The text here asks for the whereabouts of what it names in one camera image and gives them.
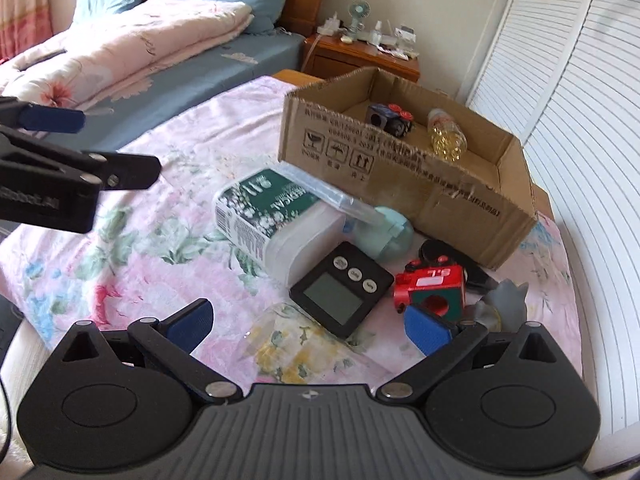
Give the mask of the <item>red wooden robot toy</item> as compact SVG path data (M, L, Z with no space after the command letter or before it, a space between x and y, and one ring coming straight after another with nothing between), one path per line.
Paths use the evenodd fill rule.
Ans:
M398 313L416 307L457 322L465 307L465 277L457 264L428 266L419 260L409 262L395 276L394 308Z

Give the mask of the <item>grey shark toy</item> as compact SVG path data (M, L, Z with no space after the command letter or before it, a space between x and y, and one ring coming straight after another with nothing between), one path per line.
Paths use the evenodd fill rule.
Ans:
M527 321L528 284L504 280L473 304L472 319L490 332L515 333Z

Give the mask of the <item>black digital timer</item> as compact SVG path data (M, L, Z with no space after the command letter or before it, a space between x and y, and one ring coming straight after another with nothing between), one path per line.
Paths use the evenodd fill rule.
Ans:
M291 287L290 298L329 333L347 339L393 284L393 274L341 242Z

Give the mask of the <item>white green medical container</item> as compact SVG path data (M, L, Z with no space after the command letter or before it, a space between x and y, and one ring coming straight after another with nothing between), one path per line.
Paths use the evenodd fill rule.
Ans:
M343 239L346 214L271 168L227 184L214 206L218 230L285 287Z

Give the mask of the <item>clear plastic case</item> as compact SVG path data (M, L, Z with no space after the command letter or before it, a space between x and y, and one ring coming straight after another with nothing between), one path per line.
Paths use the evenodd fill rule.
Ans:
M272 166L272 169L277 171L278 174L282 174L283 177L288 178L288 180L302 186L305 190L319 197L320 200L328 203L343 214L347 214L350 218L370 224L371 226L382 226L385 222L385 217L372 206L343 192L336 186L326 183L326 181L307 174L306 171L288 162L278 162Z

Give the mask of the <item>black glossy oval device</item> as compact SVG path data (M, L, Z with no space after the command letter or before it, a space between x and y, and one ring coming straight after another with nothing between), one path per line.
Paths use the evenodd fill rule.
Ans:
M498 286L498 282L472 258L442 240L434 238L424 240L419 249L419 258L422 263L428 266L444 263L461 266L466 289L474 294L484 295Z

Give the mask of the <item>pink floral quilt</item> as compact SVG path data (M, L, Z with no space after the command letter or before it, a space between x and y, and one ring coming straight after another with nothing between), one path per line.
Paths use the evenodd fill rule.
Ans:
M50 107L86 108L164 68L239 36L245 2L148 0L86 18L1 65L1 94Z

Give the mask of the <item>teal oval case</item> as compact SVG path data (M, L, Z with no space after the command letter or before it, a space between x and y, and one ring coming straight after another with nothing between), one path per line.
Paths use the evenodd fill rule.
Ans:
M373 224L357 220L352 230L352 242L376 261L390 261L405 255L413 240L411 222L398 211L378 206L384 222Z

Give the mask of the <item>brown cardboard box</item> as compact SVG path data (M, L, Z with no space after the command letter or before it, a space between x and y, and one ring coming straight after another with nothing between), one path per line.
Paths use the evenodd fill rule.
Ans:
M372 103L413 114L396 139L366 122ZM428 113L457 122L468 149L452 164L432 151ZM372 206L403 214L413 227L496 270L537 222L533 185L518 138L456 101L374 67L285 97L279 159Z

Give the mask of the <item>clear bottle yellow capsules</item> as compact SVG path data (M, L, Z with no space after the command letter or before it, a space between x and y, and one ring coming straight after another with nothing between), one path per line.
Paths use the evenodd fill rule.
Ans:
M427 131L434 154L447 162L458 162L468 149L468 142L461 128L441 108L434 108L428 113Z

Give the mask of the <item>wooden nightstand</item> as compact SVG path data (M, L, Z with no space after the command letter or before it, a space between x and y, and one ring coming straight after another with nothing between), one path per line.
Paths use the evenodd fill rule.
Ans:
M305 74L329 79L361 67L377 67L412 82L418 82L421 77L417 60L394 58L364 42L344 44L337 37L320 35L305 40L302 57L302 72Z

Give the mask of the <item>white power strip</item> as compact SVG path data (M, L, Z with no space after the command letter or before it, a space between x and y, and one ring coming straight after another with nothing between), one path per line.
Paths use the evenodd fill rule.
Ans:
M341 29L341 20L334 13L326 19L326 21L317 28L317 34L320 36L333 37Z

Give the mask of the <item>small green desk fan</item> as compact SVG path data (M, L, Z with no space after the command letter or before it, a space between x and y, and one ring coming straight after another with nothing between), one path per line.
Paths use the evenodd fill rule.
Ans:
M361 29L364 19L370 14L371 7L366 0L354 0L348 7L350 22L346 32L341 36L343 44L352 44L357 40L358 32Z

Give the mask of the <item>clear spray bottle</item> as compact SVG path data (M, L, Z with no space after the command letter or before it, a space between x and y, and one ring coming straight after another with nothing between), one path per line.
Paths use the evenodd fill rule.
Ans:
M381 40L382 40L382 22L381 21L377 21L374 29L371 32L371 44L373 44L374 46L379 46L381 44Z

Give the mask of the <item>white louvered closet door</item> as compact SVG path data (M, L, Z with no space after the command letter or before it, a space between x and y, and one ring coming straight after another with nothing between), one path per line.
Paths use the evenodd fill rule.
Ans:
M568 255L599 463L639 451L639 0L509 0L468 105L516 134Z

